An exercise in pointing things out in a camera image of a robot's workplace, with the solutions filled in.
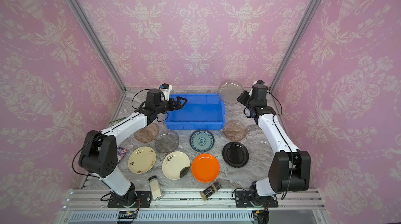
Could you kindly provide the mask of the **clear glass plate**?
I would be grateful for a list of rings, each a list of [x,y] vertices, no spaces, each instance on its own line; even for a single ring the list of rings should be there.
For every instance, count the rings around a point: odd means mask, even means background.
[[[241,84],[226,80],[222,82],[218,88],[217,95],[220,101],[225,104],[237,104],[237,98],[244,91],[244,88]]]

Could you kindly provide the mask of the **pinkish translucent plate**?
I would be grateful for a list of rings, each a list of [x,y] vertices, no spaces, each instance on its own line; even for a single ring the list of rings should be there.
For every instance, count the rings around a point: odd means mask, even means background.
[[[244,124],[237,120],[230,120],[223,126],[223,134],[231,141],[239,142],[247,136]]]

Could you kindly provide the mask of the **blue patterned ceramic plate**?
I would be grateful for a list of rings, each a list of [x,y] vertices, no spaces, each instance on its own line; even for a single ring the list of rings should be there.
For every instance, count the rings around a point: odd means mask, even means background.
[[[190,146],[199,153],[211,150],[214,143],[214,135],[208,130],[197,130],[190,137]]]

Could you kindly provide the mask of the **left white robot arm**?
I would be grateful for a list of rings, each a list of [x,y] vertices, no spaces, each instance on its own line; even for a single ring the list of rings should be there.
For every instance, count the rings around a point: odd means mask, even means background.
[[[146,100],[134,112],[115,126],[102,131],[90,131],[79,152],[78,165],[94,174],[111,190],[111,195],[122,201],[137,199],[135,185],[118,168],[118,146],[135,132],[147,127],[160,114],[177,111],[185,107],[184,97],[170,97],[171,87],[147,89]]]

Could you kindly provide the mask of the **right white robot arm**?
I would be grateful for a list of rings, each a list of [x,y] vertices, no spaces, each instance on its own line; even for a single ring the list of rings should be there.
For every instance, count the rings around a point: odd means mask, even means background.
[[[254,119],[274,152],[268,176],[250,186],[250,199],[255,206],[267,204],[277,194],[285,197],[288,192],[306,191],[310,181],[311,156],[301,151],[285,133],[279,114],[267,104],[268,92],[265,83],[258,80],[251,91],[242,91],[237,97],[237,102],[249,110],[247,117]],[[166,118],[168,129],[193,130],[193,138],[197,138],[199,131],[223,129],[226,100],[222,94],[183,94],[182,100],[189,102]]]

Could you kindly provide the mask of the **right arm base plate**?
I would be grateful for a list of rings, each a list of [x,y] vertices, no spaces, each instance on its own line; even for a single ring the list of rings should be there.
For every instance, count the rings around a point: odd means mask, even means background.
[[[278,200],[275,196],[258,196],[250,190],[236,188],[232,197],[237,208],[277,208]]]

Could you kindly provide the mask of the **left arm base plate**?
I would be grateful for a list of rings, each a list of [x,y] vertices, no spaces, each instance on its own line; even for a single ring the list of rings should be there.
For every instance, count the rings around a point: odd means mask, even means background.
[[[108,208],[149,208],[152,201],[150,191],[135,191],[126,196],[119,196],[112,191],[110,193]]]

